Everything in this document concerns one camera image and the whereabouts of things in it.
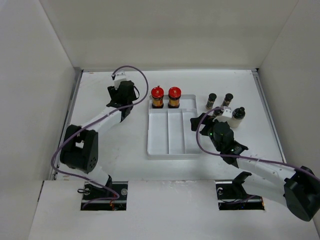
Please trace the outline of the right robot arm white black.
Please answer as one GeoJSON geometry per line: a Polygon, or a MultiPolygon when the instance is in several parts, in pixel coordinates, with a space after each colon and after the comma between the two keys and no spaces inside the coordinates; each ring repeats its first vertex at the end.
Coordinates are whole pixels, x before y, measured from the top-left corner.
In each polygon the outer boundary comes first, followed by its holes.
{"type": "Polygon", "coordinates": [[[320,179],[305,166],[242,156],[248,147],[234,139],[227,122],[208,113],[190,119],[195,137],[207,136],[216,149],[214,156],[242,172],[233,179],[232,192],[238,198],[256,195],[273,200],[298,219],[309,222],[320,210],[320,179]]]}

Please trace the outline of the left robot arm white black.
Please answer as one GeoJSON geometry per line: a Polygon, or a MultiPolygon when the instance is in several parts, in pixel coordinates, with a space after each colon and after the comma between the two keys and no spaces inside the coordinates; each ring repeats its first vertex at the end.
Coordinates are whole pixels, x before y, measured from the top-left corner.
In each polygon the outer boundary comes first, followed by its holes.
{"type": "Polygon", "coordinates": [[[104,172],[99,161],[99,137],[114,126],[123,122],[136,105],[139,92],[131,80],[122,78],[115,80],[114,85],[107,88],[110,102],[105,109],[83,125],[71,124],[67,127],[65,137],[59,151],[61,166],[71,172],[60,169],[62,175],[76,177],[96,185],[95,193],[100,199],[108,199],[112,195],[112,178],[104,172]]]}

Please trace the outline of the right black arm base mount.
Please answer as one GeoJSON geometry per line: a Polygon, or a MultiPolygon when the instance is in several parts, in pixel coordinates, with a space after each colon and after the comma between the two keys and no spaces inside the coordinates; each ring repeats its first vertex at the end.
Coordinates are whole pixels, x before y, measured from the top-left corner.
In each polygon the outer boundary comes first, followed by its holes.
{"type": "Polygon", "coordinates": [[[243,184],[251,176],[249,172],[241,172],[232,180],[218,180],[215,182],[220,211],[265,210],[263,198],[247,194],[243,184]]]}

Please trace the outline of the red lid sauce jar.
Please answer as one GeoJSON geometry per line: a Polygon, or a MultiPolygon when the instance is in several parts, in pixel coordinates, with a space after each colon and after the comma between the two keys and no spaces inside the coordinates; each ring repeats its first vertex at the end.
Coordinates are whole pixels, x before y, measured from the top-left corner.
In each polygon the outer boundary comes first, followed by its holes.
{"type": "Polygon", "coordinates": [[[168,90],[168,107],[179,108],[182,91],[179,87],[173,86],[168,90]]]}
{"type": "Polygon", "coordinates": [[[164,90],[158,85],[151,90],[152,107],[154,109],[161,109],[164,106],[164,90]]]}

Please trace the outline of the white powder bottle black cap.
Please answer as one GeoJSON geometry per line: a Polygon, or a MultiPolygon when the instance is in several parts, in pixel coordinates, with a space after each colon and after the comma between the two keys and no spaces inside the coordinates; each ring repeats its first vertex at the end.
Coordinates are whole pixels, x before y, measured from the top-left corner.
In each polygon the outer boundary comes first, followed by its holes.
{"type": "Polygon", "coordinates": [[[242,120],[245,118],[246,112],[244,107],[238,107],[232,112],[232,117],[228,121],[231,128],[237,128],[242,120]]]}

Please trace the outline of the dark spice bottle black cap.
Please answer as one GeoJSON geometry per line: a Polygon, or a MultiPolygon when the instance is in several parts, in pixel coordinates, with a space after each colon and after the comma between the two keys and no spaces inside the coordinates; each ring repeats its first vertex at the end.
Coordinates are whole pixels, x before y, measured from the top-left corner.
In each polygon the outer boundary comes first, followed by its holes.
{"type": "Polygon", "coordinates": [[[206,102],[206,105],[205,105],[205,108],[207,110],[211,110],[214,106],[214,103],[216,101],[216,98],[217,98],[217,95],[215,93],[210,93],[208,95],[208,99],[207,99],[207,102],[206,102]]]}

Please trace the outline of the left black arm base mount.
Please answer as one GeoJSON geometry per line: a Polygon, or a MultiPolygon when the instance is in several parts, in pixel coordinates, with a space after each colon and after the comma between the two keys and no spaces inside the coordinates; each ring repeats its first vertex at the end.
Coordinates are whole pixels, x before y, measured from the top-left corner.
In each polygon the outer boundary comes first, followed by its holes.
{"type": "Polygon", "coordinates": [[[81,211],[125,211],[127,209],[128,182],[113,181],[109,175],[105,188],[91,182],[77,192],[81,194],[81,211]]]}

